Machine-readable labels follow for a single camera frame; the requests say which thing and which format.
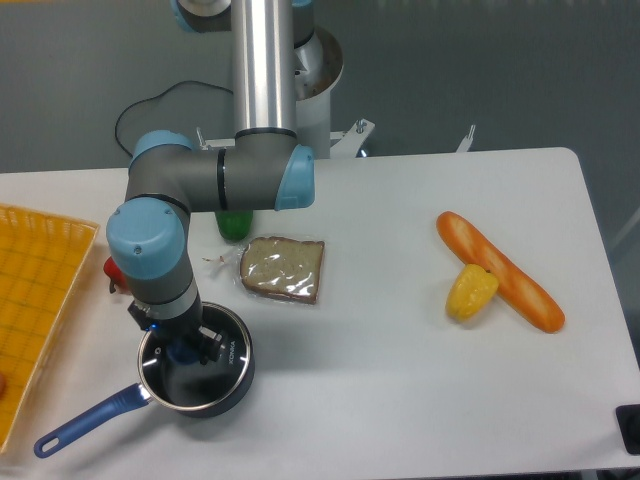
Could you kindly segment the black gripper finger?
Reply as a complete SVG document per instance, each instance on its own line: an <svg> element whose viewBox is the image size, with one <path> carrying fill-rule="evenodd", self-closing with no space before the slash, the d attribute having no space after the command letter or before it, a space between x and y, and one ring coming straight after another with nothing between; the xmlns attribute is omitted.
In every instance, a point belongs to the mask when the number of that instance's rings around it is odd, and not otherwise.
<svg viewBox="0 0 640 480"><path fill-rule="evenodd" d="M207 365L209 362L217 362L226 350L226 332L214 331L204 325L199 327L199 362Z"/></svg>

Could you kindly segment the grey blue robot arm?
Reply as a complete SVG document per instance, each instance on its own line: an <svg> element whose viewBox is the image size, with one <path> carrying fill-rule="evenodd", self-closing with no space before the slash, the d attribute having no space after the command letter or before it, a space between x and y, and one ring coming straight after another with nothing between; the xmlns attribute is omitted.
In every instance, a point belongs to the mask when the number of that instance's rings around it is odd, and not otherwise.
<svg viewBox="0 0 640 480"><path fill-rule="evenodd" d="M228 1L235 142L198 151L170 131L144 135L125 200L107 222L113 261L133 295L130 314L180 363L216 360L225 337L203 321L187 251L195 212L283 210L315 198L314 157L297 138L294 51L314 32L309 1Z"/></svg>

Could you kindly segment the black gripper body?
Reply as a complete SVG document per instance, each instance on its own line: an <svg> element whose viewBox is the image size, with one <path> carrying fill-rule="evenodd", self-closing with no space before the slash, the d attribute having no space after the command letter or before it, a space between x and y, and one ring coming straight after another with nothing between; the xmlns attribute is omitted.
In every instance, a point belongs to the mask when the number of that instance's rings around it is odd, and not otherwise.
<svg viewBox="0 0 640 480"><path fill-rule="evenodd" d="M154 337L165 344L180 344L185 348L197 350L201 343L200 326L203 317L201 299L197 297L190 307L180 314L170 314L166 318L155 318L152 309L142 308L133 301L128 313L145 332L150 332Z"/></svg>

